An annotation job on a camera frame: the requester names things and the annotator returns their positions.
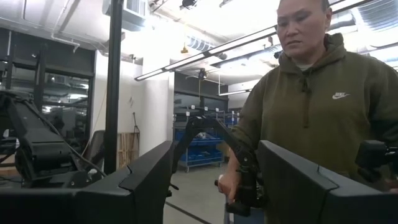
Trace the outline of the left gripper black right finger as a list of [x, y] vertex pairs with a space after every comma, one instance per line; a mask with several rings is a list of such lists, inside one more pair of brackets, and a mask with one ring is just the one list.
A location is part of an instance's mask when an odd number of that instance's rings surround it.
[[270, 141], [257, 159], [281, 223], [397, 223], [397, 194], [368, 187]]

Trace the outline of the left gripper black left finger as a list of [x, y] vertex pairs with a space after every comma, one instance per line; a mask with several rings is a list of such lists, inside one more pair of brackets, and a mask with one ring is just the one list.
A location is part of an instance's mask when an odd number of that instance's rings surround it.
[[1, 189], [1, 223], [162, 223], [172, 163], [165, 141], [84, 188]]

